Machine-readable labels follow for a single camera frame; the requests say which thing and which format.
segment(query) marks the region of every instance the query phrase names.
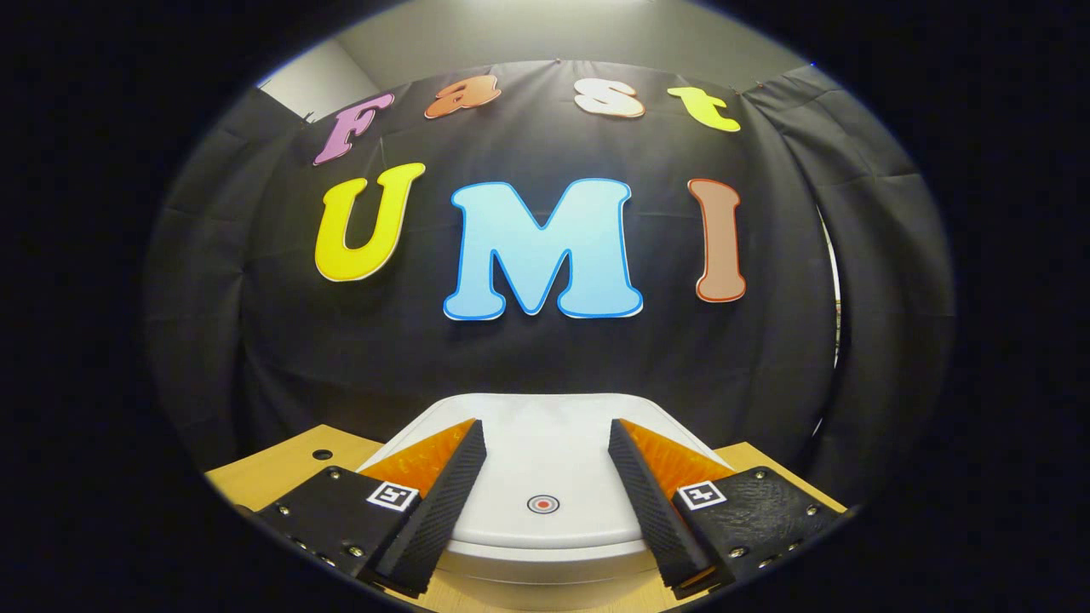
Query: gray wall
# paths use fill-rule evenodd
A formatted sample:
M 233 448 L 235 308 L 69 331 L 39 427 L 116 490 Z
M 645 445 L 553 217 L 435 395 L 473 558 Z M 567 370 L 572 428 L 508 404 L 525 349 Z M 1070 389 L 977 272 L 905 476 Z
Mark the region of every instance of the gray wall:
M 316 121 L 419 79 L 554 58 L 635 64 L 739 91 L 809 61 L 685 0 L 411 0 L 347 27 L 263 88 Z

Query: white container lid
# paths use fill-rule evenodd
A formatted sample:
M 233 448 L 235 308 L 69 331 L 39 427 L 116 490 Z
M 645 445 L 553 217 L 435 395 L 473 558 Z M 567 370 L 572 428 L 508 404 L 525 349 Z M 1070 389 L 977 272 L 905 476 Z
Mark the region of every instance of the white container lid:
M 483 422 L 488 455 L 449 553 L 555 565 L 569 557 L 566 552 L 571 562 L 585 562 L 602 557 L 593 551 L 605 557 L 646 551 L 609 458 L 609 425 L 617 418 L 729 468 L 666 411 L 637 396 L 467 394 L 429 407 L 359 470 L 471 418 Z

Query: light blue letter m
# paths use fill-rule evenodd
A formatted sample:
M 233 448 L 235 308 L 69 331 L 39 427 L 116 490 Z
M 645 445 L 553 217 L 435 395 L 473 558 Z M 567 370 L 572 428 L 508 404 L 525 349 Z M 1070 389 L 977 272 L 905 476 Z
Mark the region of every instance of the light blue letter m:
M 621 207 L 632 191 L 620 181 L 581 179 L 568 185 L 538 226 L 507 183 L 467 185 L 450 196 L 462 209 L 458 289 L 443 303 L 451 320 L 495 320 L 506 301 L 492 285 L 496 256 L 519 305 L 536 315 L 568 259 L 568 288 L 557 306 L 570 317 L 628 317 L 643 296 L 628 278 Z

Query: red target sticker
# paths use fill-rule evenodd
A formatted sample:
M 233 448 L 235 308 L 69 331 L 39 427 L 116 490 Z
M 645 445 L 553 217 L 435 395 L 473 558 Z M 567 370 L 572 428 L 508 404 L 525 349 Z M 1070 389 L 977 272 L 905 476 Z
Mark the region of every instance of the red target sticker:
M 545 515 L 560 508 L 560 501 L 553 496 L 542 494 L 526 501 L 526 507 L 534 513 Z

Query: white box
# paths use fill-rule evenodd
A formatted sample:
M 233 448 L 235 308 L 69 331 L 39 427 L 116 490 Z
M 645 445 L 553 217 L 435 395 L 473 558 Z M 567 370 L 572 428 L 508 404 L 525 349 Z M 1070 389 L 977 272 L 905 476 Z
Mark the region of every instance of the white box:
M 637 396 L 465 394 L 432 405 L 359 470 L 471 418 L 483 422 L 488 456 L 437 568 L 459 591 L 497 606 L 597 606 L 641 587 L 640 573 L 655 568 L 609 458 L 611 420 L 730 468 Z

